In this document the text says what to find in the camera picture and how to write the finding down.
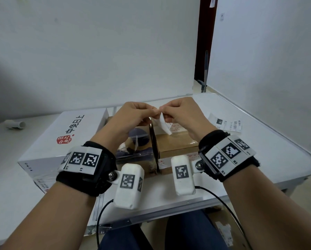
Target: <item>black wristband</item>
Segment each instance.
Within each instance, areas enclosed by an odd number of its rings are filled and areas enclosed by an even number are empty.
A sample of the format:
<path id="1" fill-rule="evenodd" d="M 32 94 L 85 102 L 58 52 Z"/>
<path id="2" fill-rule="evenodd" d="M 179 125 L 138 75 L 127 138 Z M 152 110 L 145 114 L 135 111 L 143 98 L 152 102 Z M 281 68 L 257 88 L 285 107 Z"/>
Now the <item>black wristband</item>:
<path id="1" fill-rule="evenodd" d="M 202 140 L 199 142 L 199 149 L 203 154 L 206 154 L 212 147 L 214 147 L 216 144 L 218 144 L 220 141 L 225 139 L 226 137 L 230 136 L 229 133 L 224 132 L 222 130 L 215 130 L 207 134 L 205 137 L 202 138 Z M 209 176 L 211 176 L 214 179 L 217 179 L 221 182 L 225 181 L 232 175 L 236 174 L 237 172 L 241 171 L 242 169 L 248 167 L 249 165 L 255 165 L 257 167 L 260 166 L 260 163 L 257 159 L 255 159 L 254 156 L 249 157 L 244 162 L 242 162 L 240 165 L 236 166 L 231 172 L 229 172 L 226 176 L 223 176 L 222 174 L 215 175 L 212 170 L 209 168 L 209 166 L 205 166 L 204 172 L 207 173 Z"/>
<path id="2" fill-rule="evenodd" d="M 111 186 L 111 183 L 107 182 L 108 174 L 113 170 L 117 170 L 116 158 L 111 151 L 98 143 L 87 141 L 83 146 L 102 149 L 94 175 L 62 171 L 58 174 L 56 181 L 90 196 L 97 197 Z"/>

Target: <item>brown cardboard box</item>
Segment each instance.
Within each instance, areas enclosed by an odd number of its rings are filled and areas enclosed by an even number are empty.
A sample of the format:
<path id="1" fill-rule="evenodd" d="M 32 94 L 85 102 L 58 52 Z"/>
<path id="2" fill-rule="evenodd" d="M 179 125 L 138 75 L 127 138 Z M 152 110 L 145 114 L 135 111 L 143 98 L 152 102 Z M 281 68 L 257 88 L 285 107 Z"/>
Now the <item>brown cardboard box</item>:
<path id="1" fill-rule="evenodd" d="M 156 153 L 158 155 L 158 168 L 161 174 L 171 174 L 172 168 L 170 159 L 177 155 L 188 155 L 189 159 L 195 160 L 199 155 L 198 143 L 193 140 L 188 131 L 179 124 L 173 124 L 172 135 L 165 134 L 156 122 L 154 124 L 154 135 L 156 140 Z"/>
<path id="2" fill-rule="evenodd" d="M 145 178 L 155 176 L 157 163 L 153 151 L 151 125 L 137 126 L 129 132 L 129 138 L 116 153 L 117 170 L 126 163 L 139 164 L 144 169 Z"/>
<path id="3" fill-rule="evenodd" d="M 249 250 L 249 246 L 240 228 L 228 210 L 220 210 L 208 214 L 216 229 L 223 236 L 231 250 Z"/>

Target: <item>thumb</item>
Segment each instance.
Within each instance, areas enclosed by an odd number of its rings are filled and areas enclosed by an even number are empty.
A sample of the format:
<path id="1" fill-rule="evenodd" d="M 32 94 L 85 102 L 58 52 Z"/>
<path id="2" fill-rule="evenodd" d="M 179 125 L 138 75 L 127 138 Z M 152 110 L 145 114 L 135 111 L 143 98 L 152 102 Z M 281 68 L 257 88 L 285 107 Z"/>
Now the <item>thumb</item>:
<path id="1" fill-rule="evenodd" d="M 141 112 L 142 119 L 153 117 L 160 113 L 158 109 L 145 109 L 145 110 L 140 110 L 140 112 Z"/>
<path id="2" fill-rule="evenodd" d="M 177 107 L 163 106 L 160 107 L 160 111 L 164 114 L 168 114 L 173 118 L 176 117 Z"/>

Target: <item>blue pants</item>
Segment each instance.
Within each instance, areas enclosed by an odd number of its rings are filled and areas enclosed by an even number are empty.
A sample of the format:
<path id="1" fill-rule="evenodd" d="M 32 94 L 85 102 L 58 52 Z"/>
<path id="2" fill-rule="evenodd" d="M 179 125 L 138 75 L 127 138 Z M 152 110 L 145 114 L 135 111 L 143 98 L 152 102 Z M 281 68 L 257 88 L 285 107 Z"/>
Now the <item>blue pants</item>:
<path id="1" fill-rule="evenodd" d="M 139 225 L 108 231 L 99 250 L 152 250 Z M 171 216 L 168 219 L 165 250 L 228 250 L 222 236 L 202 210 Z"/>

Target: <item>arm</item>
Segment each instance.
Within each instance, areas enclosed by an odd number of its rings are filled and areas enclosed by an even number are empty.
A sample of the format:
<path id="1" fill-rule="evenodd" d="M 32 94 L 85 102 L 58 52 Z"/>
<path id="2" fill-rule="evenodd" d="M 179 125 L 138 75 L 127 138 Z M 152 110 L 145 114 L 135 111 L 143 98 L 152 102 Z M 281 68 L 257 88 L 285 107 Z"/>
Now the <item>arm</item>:
<path id="1" fill-rule="evenodd" d="M 145 103 L 125 103 L 91 141 L 113 154 L 131 129 L 159 118 L 158 109 Z M 2 250 L 78 250 L 95 197 L 56 182 L 1 247 Z"/>
<path id="2" fill-rule="evenodd" d="M 160 107 L 196 141 L 216 130 L 191 97 Z M 226 192 L 254 250 L 311 249 L 311 215 L 250 165 L 224 181 Z"/>

